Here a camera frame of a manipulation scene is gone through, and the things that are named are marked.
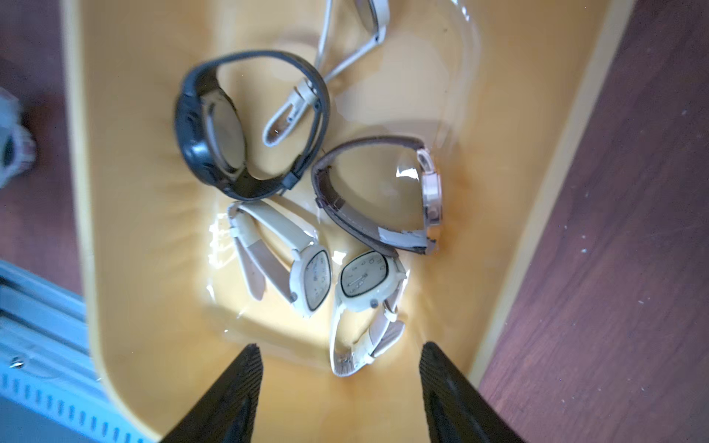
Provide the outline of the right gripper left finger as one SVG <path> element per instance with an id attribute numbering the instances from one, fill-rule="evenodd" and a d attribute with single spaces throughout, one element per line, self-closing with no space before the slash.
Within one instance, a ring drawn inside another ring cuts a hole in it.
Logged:
<path id="1" fill-rule="evenodd" d="M 260 348 L 247 345 L 164 442 L 249 442 L 252 439 L 263 363 Z"/>

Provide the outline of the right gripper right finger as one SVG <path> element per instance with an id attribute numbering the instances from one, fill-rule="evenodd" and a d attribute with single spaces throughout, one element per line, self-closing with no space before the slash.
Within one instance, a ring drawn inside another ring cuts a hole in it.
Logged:
<path id="1" fill-rule="evenodd" d="M 523 440 L 433 341 L 423 346 L 419 374 L 432 442 Z"/>

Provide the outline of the cream oval face watch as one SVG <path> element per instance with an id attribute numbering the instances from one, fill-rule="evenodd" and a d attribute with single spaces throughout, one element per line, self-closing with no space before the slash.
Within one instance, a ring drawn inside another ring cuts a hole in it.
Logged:
<path id="1" fill-rule="evenodd" d="M 330 325 L 330 369 L 338 378 L 350 377 L 385 354 L 405 331 L 398 319 L 398 306 L 408 282 L 402 262 L 369 250 L 343 267 L 335 286 Z M 336 349 L 339 323 L 347 311 L 372 309 L 375 316 L 361 336 L 343 351 Z"/>

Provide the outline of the beige strap watch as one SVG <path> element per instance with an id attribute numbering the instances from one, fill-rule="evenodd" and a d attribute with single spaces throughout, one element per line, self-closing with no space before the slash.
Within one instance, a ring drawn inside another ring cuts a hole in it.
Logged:
<path id="1" fill-rule="evenodd" d="M 235 202 L 227 210 L 230 234 L 251 297 L 263 298 L 269 282 L 304 319 L 323 305 L 332 287 L 330 253 L 317 238 L 263 201 Z M 261 224 L 288 247 L 293 261 L 285 267 L 258 232 Z"/>

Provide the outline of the brown leather strap watch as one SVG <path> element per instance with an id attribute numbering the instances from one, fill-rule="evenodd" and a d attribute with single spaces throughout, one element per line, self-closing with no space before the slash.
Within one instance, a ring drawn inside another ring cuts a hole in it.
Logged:
<path id="1" fill-rule="evenodd" d="M 411 151 L 417 159 L 419 192 L 386 191 L 380 200 L 390 205 L 388 210 L 342 195 L 330 176 L 339 156 L 377 145 Z M 421 138 L 380 135 L 348 140 L 313 164 L 311 181 L 318 207 L 347 234 L 375 251 L 393 258 L 400 250 L 419 255 L 437 251 L 443 225 L 441 174 Z"/>

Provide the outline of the black digital watch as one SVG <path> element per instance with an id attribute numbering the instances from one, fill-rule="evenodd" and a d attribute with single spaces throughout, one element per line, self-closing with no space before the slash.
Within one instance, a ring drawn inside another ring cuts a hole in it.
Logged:
<path id="1" fill-rule="evenodd" d="M 258 179 L 247 169 L 247 139 L 231 98 L 220 86 L 218 68 L 258 57 L 281 60 L 298 69 L 314 89 L 315 118 L 303 151 L 281 175 Z M 258 201 L 292 189 L 316 160 L 330 120 L 325 80 L 306 59 L 289 52 L 232 53 L 192 68 L 175 103 L 175 137 L 186 165 L 201 183 L 239 201 Z"/>

